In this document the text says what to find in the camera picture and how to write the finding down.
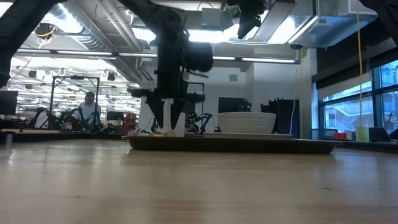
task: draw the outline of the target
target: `table surface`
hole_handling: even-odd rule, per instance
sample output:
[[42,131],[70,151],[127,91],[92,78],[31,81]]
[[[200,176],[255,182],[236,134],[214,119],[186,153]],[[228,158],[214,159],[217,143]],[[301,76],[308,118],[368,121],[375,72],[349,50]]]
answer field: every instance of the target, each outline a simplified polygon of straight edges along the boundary
[[398,223],[398,155],[0,146],[0,223]]

